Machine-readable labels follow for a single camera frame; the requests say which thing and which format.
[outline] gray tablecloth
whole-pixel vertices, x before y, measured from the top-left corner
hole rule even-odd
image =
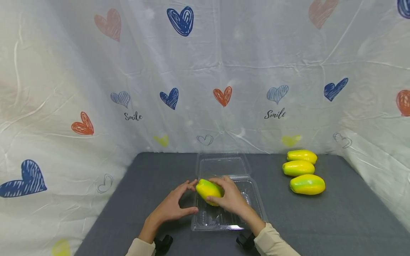
[[[410,234],[339,156],[319,155],[318,196],[289,189],[285,155],[248,154],[269,221],[302,256],[408,256]],[[141,153],[87,234],[76,256],[123,256],[145,218],[178,184],[195,178],[196,154]],[[193,194],[182,199],[193,204]],[[158,236],[174,242],[168,256],[258,255],[235,242],[240,231],[192,232],[191,217],[163,225]]]

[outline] outlined heart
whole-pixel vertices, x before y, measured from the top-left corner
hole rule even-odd
[[[279,104],[280,99],[282,99],[286,95],[288,90],[289,86],[287,86],[286,84],[280,86],[279,88],[272,87],[266,94],[266,98],[268,98],[268,100],[276,102],[276,104]]]
[[[173,88],[169,93],[169,96],[164,92],[160,92],[159,97],[167,106],[175,110],[175,108],[177,107],[179,97],[179,92],[177,88]]]
[[[185,7],[179,14],[176,10],[169,8],[166,11],[169,21],[181,36],[188,36],[194,27],[194,12],[191,7]]]
[[[410,116],[410,91],[400,91],[396,97],[396,104],[401,112],[401,116]]]
[[[161,144],[161,146],[163,146],[163,147],[167,147],[168,146],[168,136],[167,135],[165,135],[165,136],[163,136],[162,138],[158,138],[157,136],[154,136],[154,139],[159,143],[159,144]]]
[[[131,96],[126,91],[122,91],[119,94],[111,93],[111,100],[128,108],[128,103],[131,100]]]
[[[410,19],[410,0],[397,0],[397,10],[406,19]]]
[[[90,118],[87,116],[85,112],[81,112],[80,116],[82,122],[74,122],[71,125],[71,129],[73,130],[73,132],[81,135],[93,135],[94,127],[90,121]]]
[[[223,106],[226,107],[230,101],[232,95],[232,87],[228,86],[225,88],[225,91],[222,93],[219,89],[214,89],[215,99]]]
[[[103,194],[107,192],[111,188],[113,182],[114,178],[106,173],[104,176],[104,183],[97,187],[98,193]]]
[[[325,86],[323,94],[328,100],[333,101],[336,95],[338,95],[340,91],[347,85],[348,81],[349,78],[346,77],[342,79],[337,85],[335,85],[334,83],[327,84]]]
[[[71,256],[70,244],[66,239],[58,240],[51,249],[52,256]]]
[[[352,145],[353,141],[350,138],[343,137],[340,133],[335,133],[333,135],[334,140],[337,143],[342,143],[342,148],[348,148]]]
[[[283,136],[282,143],[287,147],[293,147],[302,138],[300,135],[295,135],[293,137]]]
[[[207,134],[207,135],[205,136],[205,138],[198,135],[198,136],[196,137],[196,139],[197,139],[201,144],[204,144],[204,145],[206,145],[206,146],[211,145],[211,143],[214,141],[214,137],[212,137],[212,136],[209,135],[209,134]]]
[[[120,41],[121,33],[121,16],[120,13],[111,8],[107,12],[107,19],[96,14],[94,16],[94,22],[97,25],[97,28],[107,37],[114,39],[115,41]]]
[[[335,10],[339,0],[314,0],[309,7],[309,19],[317,29],[321,29],[325,21]]]
[[[47,190],[40,167],[33,160],[21,163],[21,178],[0,185],[0,197],[21,197]]]

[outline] hand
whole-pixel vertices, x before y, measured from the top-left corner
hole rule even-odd
[[[230,213],[234,213],[239,216],[241,216],[241,213],[245,213],[245,211],[250,208],[233,180],[231,180],[228,176],[224,176],[222,178],[211,178],[209,181],[221,186],[225,191],[225,194],[223,197],[207,197],[207,201],[216,203]]]
[[[209,181],[221,186],[225,194],[223,197],[207,197],[207,201],[219,204],[225,210],[240,216],[251,228],[252,233],[258,236],[265,228],[266,223],[248,205],[233,180],[228,176],[224,176],[222,178],[211,178]]]
[[[162,223],[170,220],[178,220],[184,216],[198,213],[197,207],[181,209],[178,203],[182,195],[187,190],[195,191],[194,186],[196,182],[196,179],[191,183],[186,181],[171,191],[169,195],[147,217],[138,238],[152,244],[157,230]]]
[[[178,220],[184,216],[198,213],[197,207],[181,209],[178,203],[182,195],[187,190],[195,191],[194,186],[196,182],[196,179],[191,183],[186,181],[171,191],[169,195],[151,213],[151,216],[157,219],[160,223],[163,223],[170,220]]]

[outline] clear plastic container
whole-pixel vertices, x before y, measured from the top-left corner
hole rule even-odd
[[[218,153],[198,154],[196,160],[198,179],[209,179],[228,175],[236,184],[242,196],[256,213],[266,221],[262,201],[256,182],[251,178],[251,168],[245,154]],[[194,205],[199,211],[192,217],[192,231],[242,230],[246,223],[237,215],[225,211],[221,207],[207,204],[198,194]]]

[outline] sleeve cuff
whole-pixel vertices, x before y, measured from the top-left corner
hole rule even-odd
[[[155,251],[155,243],[148,244],[143,240],[136,238],[132,242],[126,256],[151,256]]]
[[[276,229],[274,229],[270,223],[266,223],[266,226],[254,241],[262,251],[269,251],[276,243],[282,242],[283,240]]]

